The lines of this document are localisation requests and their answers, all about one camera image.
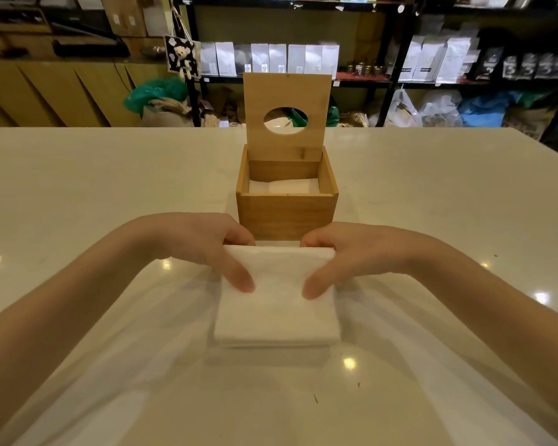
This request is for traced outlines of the person's right hand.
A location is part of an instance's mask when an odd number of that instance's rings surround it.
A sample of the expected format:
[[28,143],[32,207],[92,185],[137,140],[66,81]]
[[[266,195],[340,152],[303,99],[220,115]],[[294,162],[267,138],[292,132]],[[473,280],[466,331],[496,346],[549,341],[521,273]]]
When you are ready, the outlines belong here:
[[332,248],[340,257],[340,284],[366,275],[407,273],[430,244],[427,235],[392,226],[332,222],[306,233],[301,247]]

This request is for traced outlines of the person's left hand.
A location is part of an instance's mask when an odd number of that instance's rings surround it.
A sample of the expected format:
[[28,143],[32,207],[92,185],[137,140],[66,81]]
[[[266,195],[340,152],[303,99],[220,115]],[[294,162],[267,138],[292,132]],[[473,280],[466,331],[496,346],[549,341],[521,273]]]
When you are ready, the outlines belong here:
[[253,235],[227,213],[160,213],[136,223],[157,259],[207,265],[219,274],[219,252],[226,245],[255,245]]

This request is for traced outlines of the stack of white napkins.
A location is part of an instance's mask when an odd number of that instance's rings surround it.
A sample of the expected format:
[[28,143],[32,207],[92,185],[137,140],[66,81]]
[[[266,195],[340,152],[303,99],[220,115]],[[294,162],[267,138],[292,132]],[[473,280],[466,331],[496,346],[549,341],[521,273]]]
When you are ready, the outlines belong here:
[[342,338],[335,286],[313,300],[305,280],[334,258],[325,247],[225,246],[249,272],[252,293],[221,280],[214,340],[224,347],[329,345]]

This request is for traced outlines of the person's right forearm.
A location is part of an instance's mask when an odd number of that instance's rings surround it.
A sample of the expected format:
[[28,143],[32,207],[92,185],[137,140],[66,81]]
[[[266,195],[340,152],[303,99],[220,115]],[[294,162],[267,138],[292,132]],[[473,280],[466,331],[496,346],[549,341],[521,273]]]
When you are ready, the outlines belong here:
[[558,413],[558,313],[443,241],[406,233],[409,276]]

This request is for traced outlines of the person's left forearm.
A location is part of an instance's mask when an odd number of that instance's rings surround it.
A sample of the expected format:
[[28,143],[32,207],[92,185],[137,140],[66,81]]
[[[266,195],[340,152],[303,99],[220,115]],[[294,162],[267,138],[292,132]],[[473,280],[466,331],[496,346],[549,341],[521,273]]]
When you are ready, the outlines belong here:
[[154,260],[158,221],[123,224],[0,312],[0,429]]

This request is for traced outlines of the wooden tissue box with lid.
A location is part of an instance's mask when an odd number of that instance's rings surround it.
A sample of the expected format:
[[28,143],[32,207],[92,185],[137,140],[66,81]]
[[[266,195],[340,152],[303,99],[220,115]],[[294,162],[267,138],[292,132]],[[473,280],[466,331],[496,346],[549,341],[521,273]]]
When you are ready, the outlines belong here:
[[[332,77],[245,73],[246,143],[236,187],[238,218],[257,240],[295,241],[329,224],[339,189],[324,145]],[[270,111],[292,107],[308,125],[281,134],[265,125]],[[320,194],[251,194],[249,181],[317,178]]]

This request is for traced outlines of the white napkins inside box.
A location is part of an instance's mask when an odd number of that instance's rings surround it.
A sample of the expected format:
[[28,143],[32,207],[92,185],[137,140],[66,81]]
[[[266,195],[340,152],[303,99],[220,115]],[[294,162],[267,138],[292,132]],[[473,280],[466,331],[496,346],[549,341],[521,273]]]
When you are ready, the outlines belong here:
[[248,193],[251,194],[320,194],[317,178],[286,179],[270,182],[249,181]]

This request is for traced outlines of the dark green bag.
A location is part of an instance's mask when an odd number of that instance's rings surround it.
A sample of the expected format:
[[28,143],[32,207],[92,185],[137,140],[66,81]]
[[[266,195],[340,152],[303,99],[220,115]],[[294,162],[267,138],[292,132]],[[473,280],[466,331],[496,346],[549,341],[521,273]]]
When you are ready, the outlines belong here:
[[[283,107],[282,109],[287,117],[291,120],[294,127],[304,128],[308,125],[308,117],[304,112],[292,107]],[[337,102],[335,101],[333,96],[330,96],[325,126],[327,128],[337,127],[339,125],[339,122],[340,112],[337,106]]]

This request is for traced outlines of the beige burlap sack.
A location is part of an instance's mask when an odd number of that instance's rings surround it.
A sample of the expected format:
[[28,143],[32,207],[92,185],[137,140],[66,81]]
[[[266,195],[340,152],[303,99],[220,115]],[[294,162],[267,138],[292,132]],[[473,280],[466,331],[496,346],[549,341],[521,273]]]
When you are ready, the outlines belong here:
[[194,127],[192,107],[188,100],[179,102],[165,97],[150,100],[143,108],[140,126],[145,128]]

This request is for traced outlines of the white plastic bag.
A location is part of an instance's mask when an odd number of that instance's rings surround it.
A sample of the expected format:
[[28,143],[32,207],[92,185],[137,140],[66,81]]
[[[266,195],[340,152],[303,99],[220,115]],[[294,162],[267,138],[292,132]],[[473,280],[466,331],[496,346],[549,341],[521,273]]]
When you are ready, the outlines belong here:
[[395,90],[384,127],[423,127],[421,116],[404,89]]

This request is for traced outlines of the green plastic bag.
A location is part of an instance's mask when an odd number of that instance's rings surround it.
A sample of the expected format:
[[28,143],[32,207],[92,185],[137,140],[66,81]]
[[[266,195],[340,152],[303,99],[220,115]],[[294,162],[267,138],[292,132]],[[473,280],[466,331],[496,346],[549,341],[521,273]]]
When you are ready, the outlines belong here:
[[188,87],[178,77],[150,80],[131,90],[124,99],[123,105],[129,112],[142,114],[145,106],[152,100],[160,98],[183,102],[188,98]]

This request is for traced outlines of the clear plastic bag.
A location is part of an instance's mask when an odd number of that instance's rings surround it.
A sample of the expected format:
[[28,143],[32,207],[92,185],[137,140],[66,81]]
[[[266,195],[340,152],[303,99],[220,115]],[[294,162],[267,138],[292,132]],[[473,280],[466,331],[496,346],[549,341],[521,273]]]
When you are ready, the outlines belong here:
[[430,90],[426,92],[418,111],[423,127],[463,127],[461,114],[458,110],[461,101],[461,93],[457,90]]

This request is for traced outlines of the row of small glass jars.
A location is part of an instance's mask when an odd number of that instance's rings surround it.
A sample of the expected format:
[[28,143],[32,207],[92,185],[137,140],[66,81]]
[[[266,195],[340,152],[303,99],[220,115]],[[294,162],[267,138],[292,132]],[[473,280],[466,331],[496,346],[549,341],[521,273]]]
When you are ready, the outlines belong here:
[[347,79],[361,79],[361,80],[388,80],[388,75],[385,73],[382,66],[374,63],[349,62],[345,67],[344,76]]

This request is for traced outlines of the row of white packets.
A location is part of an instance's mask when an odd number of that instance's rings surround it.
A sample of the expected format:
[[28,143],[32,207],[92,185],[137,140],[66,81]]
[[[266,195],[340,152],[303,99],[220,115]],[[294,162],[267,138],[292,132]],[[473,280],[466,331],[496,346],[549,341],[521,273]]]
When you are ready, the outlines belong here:
[[245,73],[326,74],[336,79],[340,46],[320,44],[201,43],[201,74],[242,77]]

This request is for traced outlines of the teddy bear picture card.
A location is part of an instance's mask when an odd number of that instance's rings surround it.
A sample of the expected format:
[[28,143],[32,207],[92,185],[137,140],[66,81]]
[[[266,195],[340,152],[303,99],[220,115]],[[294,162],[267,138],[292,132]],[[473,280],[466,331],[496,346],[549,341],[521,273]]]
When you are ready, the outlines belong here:
[[189,38],[164,36],[164,44],[168,72],[176,74],[184,82],[200,80],[199,43]]

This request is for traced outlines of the blue plastic bag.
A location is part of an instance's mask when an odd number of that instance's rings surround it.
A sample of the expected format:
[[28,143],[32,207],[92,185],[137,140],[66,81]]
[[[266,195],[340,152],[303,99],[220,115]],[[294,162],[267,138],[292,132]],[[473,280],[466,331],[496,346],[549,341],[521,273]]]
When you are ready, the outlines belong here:
[[503,124],[506,111],[517,103],[523,92],[498,91],[483,96],[463,98],[458,112],[464,127],[498,128]]

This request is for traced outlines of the white coffee bag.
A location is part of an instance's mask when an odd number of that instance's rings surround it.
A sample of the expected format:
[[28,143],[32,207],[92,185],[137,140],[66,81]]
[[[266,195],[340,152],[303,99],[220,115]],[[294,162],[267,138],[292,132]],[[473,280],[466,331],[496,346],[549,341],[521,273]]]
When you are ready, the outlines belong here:
[[452,36],[448,38],[435,83],[457,83],[476,63],[480,53],[477,46],[477,37]]
[[446,52],[446,37],[427,37],[422,45],[412,82],[435,82]]
[[424,43],[424,36],[413,36],[405,56],[399,82],[412,81]]

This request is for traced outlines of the black metal shelf unit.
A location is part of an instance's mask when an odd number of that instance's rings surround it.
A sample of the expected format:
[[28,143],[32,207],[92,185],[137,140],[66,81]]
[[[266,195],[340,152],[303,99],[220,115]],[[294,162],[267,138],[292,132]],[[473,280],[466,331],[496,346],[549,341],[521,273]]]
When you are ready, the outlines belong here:
[[171,6],[179,10],[184,6],[187,14],[187,24],[190,27],[192,38],[199,40],[195,6],[215,7],[242,7],[259,9],[290,9],[292,11],[339,11],[358,12],[362,14],[382,13],[384,21],[380,48],[375,58],[375,63],[384,65],[388,47],[395,38],[399,38],[401,48],[395,55],[393,71],[386,81],[378,83],[360,84],[361,87],[370,88],[367,98],[374,95],[376,87],[387,89],[387,100],[390,101],[396,86],[401,85],[401,72],[404,62],[404,53],[409,50],[412,36],[418,29],[419,21],[423,15],[460,15],[476,18],[506,16],[511,18],[550,18],[558,22],[558,3],[553,7],[525,8],[513,6],[485,7],[471,4],[456,4],[452,0],[390,0],[377,2],[341,2],[337,0],[171,0]]

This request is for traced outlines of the wooden cabinet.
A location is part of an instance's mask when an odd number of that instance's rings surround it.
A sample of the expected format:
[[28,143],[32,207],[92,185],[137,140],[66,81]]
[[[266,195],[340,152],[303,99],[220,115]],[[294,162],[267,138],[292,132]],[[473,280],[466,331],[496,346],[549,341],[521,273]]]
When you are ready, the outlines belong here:
[[128,93],[164,64],[0,59],[0,108],[19,127],[137,127]]

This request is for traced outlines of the brown sack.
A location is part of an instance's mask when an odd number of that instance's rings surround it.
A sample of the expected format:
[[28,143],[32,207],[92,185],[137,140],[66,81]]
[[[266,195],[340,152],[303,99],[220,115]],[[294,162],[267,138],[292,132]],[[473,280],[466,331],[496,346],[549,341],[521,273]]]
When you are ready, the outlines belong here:
[[540,141],[545,130],[550,126],[557,112],[557,108],[544,107],[541,109],[527,109],[512,106],[503,119],[502,127],[514,128],[530,138]]

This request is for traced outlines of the black countertop appliance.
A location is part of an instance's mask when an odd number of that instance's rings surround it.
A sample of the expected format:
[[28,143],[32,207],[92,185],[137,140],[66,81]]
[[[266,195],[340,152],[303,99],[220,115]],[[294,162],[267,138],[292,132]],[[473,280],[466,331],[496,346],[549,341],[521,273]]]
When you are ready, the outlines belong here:
[[52,40],[52,48],[57,57],[65,59],[126,59],[131,56],[121,39],[62,36]]

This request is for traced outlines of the large black coffee bag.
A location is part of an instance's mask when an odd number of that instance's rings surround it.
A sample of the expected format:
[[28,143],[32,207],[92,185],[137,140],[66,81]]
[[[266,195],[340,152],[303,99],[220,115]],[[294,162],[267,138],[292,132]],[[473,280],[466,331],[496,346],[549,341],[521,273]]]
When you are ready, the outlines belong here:
[[472,71],[472,79],[474,81],[490,81],[500,60],[503,58],[503,54],[503,46],[489,47],[482,51]]

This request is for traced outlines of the cardboard box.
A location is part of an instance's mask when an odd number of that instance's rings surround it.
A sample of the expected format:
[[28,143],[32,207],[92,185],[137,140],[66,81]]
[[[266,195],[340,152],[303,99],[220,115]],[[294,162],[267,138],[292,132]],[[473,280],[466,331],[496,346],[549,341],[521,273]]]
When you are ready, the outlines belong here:
[[114,34],[121,37],[147,37],[139,0],[101,0]]

